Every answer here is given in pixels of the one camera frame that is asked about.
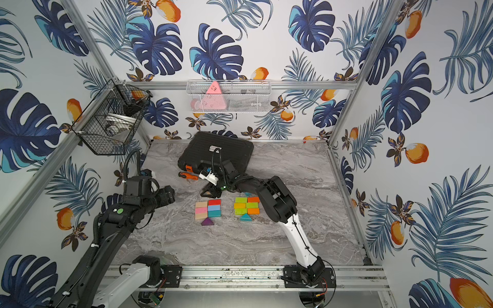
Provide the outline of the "black plastic tool case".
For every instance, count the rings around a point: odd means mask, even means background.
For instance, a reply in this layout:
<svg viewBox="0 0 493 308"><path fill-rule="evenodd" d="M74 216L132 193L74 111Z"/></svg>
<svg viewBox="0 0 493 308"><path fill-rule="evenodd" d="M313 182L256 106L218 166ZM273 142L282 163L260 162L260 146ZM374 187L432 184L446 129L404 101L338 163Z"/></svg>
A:
<svg viewBox="0 0 493 308"><path fill-rule="evenodd" d="M230 162L239 173L245 173L254 151L248 140L211 132L197 132L178 159L182 171L200 174L203 170L214 174Z"/></svg>

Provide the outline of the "aluminium front rail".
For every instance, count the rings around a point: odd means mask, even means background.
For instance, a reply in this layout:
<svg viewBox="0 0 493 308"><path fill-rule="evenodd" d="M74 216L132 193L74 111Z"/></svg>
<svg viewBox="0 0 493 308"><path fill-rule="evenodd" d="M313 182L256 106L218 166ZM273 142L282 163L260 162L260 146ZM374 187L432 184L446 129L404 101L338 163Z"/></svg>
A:
<svg viewBox="0 0 493 308"><path fill-rule="evenodd" d="M162 265L166 291L390 291L380 266L327 266L312 285L296 266Z"/></svg>

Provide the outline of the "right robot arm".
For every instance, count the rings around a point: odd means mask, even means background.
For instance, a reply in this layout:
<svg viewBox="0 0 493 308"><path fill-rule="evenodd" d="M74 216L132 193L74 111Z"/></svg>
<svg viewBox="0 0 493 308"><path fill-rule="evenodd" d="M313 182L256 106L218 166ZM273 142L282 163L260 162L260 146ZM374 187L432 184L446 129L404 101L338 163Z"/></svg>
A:
<svg viewBox="0 0 493 308"><path fill-rule="evenodd" d="M267 216L286 234L295 252L301 283L312 287L320 282L326 269L324 260L302 228L294 195L278 176L262 179L241 173L227 160L220 166L203 169L198 177L208 181L200 194L206 198L219 198L224 191L257 196Z"/></svg>

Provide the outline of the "orange rectangular block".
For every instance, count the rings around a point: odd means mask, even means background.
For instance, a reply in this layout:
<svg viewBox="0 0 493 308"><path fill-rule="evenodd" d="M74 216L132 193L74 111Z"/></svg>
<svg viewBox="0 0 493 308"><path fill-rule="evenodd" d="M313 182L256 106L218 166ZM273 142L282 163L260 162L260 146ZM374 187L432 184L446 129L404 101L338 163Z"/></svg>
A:
<svg viewBox="0 0 493 308"><path fill-rule="evenodd" d="M260 209L259 208L247 209L247 214L248 215L259 215Z"/></svg>

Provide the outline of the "light green narrow block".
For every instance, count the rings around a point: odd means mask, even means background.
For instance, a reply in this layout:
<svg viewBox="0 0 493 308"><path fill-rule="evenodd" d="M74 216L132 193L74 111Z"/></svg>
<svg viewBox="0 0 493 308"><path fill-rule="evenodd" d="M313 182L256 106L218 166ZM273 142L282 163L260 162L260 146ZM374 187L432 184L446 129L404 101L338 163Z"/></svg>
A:
<svg viewBox="0 0 493 308"><path fill-rule="evenodd" d="M258 204L258 202L248 202L248 203L246 203L246 208L247 209L258 209L259 204Z"/></svg>

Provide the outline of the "small teal block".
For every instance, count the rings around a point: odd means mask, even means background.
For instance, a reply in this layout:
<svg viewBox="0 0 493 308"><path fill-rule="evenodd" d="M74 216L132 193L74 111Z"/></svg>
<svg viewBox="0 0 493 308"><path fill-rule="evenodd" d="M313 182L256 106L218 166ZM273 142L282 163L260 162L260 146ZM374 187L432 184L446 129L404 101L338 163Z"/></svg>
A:
<svg viewBox="0 0 493 308"><path fill-rule="evenodd" d="M253 219L248 214L244 214L240 217L240 221L241 222L252 222Z"/></svg>

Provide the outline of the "pink block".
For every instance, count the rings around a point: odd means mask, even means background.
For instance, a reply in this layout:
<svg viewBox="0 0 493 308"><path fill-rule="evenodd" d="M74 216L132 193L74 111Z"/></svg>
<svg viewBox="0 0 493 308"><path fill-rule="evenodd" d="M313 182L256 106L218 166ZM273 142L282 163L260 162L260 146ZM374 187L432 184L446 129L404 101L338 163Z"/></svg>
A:
<svg viewBox="0 0 493 308"><path fill-rule="evenodd" d="M195 214L207 214L207 213L208 213L207 207L199 207L195 209Z"/></svg>

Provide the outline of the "orange handled screwdriver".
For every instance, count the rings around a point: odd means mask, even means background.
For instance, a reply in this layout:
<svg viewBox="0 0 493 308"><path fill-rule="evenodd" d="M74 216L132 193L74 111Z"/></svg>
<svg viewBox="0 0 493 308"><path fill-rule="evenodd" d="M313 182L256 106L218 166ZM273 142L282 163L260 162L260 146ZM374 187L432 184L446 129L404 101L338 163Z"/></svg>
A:
<svg viewBox="0 0 493 308"><path fill-rule="evenodd" d="M184 172L184 171L181 171L178 173L178 176L181 177L181 178L184 178L186 180L193 180L193 181L198 181L199 180L199 176L198 175L195 175L195 174L192 174L192 173L188 173L188 172Z"/></svg>

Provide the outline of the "yellow block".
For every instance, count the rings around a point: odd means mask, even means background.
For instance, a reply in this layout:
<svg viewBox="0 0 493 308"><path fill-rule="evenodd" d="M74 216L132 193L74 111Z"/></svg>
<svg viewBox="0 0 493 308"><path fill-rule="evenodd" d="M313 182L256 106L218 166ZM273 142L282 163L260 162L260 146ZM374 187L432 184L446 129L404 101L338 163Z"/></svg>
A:
<svg viewBox="0 0 493 308"><path fill-rule="evenodd" d="M243 204L243 203L235 203L234 204L234 209L246 209L247 208L247 205L246 204Z"/></svg>

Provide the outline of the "light blue block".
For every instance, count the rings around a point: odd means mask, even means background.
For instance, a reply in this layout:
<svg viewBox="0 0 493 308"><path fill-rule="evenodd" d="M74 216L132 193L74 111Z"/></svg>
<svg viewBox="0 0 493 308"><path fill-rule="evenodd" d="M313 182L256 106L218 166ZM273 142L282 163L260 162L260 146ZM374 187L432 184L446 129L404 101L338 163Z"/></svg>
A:
<svg viewBox="0 0 493 308"><path fill-rule="evenodd" d="M221 210L221 205L209 205L207 210L209 212Z"/></svg>

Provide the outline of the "purple block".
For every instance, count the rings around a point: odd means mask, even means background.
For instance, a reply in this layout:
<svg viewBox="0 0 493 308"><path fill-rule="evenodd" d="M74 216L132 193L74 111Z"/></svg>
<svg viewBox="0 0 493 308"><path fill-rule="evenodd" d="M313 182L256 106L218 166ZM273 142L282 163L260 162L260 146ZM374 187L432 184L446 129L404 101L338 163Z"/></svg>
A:
<svg viewBox="0 0 493 308"><path fill-rule="evenodd" d="M213 226L214 221L211 218L205 218L203 222L201 222L201 226L206 227L206 226Z"/></svg>

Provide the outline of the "pink triangle card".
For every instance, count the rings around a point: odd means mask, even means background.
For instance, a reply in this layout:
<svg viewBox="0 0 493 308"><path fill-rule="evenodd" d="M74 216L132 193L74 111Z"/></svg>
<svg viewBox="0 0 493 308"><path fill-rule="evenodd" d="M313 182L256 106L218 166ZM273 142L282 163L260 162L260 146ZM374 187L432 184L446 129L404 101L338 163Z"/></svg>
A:
<svg viewBox="0 0 493 308"><path fill-rule="evenodd" d="M206 93L200 98L199 109L206 111L227 109L227 103L223 96L219 82L214 81Z"/></svg>

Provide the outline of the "natural wood rectangular block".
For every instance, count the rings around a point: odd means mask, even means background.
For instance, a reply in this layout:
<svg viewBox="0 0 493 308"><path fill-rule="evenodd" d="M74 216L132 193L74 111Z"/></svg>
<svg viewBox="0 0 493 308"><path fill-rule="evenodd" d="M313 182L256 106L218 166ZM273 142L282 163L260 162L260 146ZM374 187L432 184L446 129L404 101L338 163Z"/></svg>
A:
<svg viewBox="0 0 493 308"><path fill-rule="evenodd" d="M199 201L199 202L196 202L196 204L195 204L196 209L207 208L207 207L208 207L207 201Z"/></svg>

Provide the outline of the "teal rectangular block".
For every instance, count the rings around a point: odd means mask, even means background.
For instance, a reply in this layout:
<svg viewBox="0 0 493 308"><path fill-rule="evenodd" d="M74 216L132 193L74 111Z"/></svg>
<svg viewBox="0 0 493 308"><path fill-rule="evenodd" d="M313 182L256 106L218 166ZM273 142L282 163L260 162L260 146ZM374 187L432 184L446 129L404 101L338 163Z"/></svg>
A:
<svg viewBox="0 0 493 308"><path fill-rule="evenodd" d="M221 210L212 210L208 212L208 217L209 218L218 218L222 215Z"/></svg>

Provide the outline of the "red block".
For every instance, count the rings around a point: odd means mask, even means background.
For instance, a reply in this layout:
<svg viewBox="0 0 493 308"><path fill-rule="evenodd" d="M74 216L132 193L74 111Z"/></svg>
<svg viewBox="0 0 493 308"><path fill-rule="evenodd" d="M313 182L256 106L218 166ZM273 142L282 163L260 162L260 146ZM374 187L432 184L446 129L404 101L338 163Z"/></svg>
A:
<svg viewBox="0 0 493 308"><path fill-rule="evenodd" d="M209 206L221 205L221 204L222 204L222 201L220 199L212 199L212 200L208 201Z"/></svg>

